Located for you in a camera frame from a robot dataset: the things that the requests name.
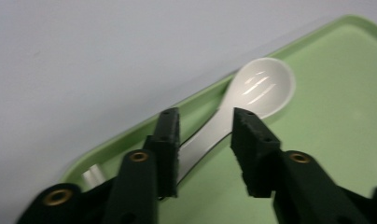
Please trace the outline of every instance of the white table surface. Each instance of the white table surface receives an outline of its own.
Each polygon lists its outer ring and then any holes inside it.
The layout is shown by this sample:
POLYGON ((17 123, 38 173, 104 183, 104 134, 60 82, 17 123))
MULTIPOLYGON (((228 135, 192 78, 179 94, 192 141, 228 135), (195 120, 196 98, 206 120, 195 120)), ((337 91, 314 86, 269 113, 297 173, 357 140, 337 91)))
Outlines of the white table surface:
POLYGON ((85 152, 377 1, 0 1, 0 224, 85 152))

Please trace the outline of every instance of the spoon handle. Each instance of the spoon handle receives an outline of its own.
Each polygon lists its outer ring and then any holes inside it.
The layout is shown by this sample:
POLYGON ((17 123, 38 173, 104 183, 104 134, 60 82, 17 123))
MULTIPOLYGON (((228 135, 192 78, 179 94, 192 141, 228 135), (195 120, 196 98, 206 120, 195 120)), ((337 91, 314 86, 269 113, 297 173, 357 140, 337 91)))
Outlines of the spoon handle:
POLYGON ((199 131, 180 147, 178 183, 181 182, 206 153, 231 132, 231 125, 232 109, 218 110, 199 131))

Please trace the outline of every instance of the light green tray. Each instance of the light green tray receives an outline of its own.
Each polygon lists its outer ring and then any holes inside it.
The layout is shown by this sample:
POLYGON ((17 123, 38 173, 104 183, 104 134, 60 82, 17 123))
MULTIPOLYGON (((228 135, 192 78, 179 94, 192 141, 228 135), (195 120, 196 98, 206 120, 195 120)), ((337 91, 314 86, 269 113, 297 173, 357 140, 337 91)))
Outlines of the light green tray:
MULTIPOLYGON (((377 186, 377 25, 346 16, 269 55, 288 63, 297 89, 290 104, 266 119, 283 150, 317 158, 341 186, 370 196, 377 186)), ((181 138, 187 139, 217 108, 231 76, 181 102, 181 138)), ((98 163, 116 175, 124 152, 141 148, 157 116, 79 159, 62 182, 84 184, 98 163)), ((161 203, 160 223, 276 223, 271 199, 249 198, 227 137, 179 186, 179 198, 161 203)))

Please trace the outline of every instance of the white spoon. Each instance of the white spoon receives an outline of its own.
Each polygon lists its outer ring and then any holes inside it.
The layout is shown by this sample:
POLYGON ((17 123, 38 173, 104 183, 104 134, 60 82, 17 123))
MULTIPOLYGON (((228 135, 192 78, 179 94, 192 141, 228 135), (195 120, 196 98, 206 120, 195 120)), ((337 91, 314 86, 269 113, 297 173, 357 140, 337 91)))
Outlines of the white spoon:
POLYGON ((265 119, 288 103, 295 88, 293 72, 280 60, 261 58, 241 68, 215 115, 180 147, 177 181, 180 183, 231 132, 234 107, 250 110, 265 119))

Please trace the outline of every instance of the green tray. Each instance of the green tray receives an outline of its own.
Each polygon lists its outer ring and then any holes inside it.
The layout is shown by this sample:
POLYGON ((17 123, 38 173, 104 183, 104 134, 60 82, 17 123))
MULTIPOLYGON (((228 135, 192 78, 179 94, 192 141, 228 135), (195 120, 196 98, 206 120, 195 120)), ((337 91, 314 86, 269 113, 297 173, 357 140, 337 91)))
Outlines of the green tray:
MULTIPOLYGON (((345 16, 268 57, 289 64, 297 80, 288 106, 264 120, 283 150, 311 154, 338 185, 370 196, 377 186, 377 25, 345 16)), ((176 105, 182 140, 212 116, 231 76, 176 105)), ((93 164, 107 178, 115 176, 123 154, 141 148, 153 133, 156 118, 93 149, 61 181, 88 189, 81 174, 93 164)), ((160 223, 276 223, 272 199, 247 196, 229 137, 194 168, 178 193, 161 202, 160 223)))

